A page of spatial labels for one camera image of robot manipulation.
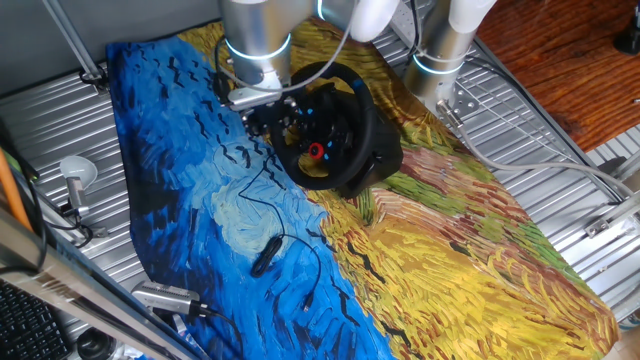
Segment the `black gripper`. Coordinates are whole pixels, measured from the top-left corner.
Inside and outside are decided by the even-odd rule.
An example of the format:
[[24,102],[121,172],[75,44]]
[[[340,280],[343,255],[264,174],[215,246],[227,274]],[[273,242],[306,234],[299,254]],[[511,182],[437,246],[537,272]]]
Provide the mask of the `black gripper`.
[[286,97],[284,100],[243,111],[241,120],[246,134],[251,138],[268,134],[274,125],[278,125],[284,129],[285,142],[296,143],[300,138],[299,110],[297,101],[293,97]]

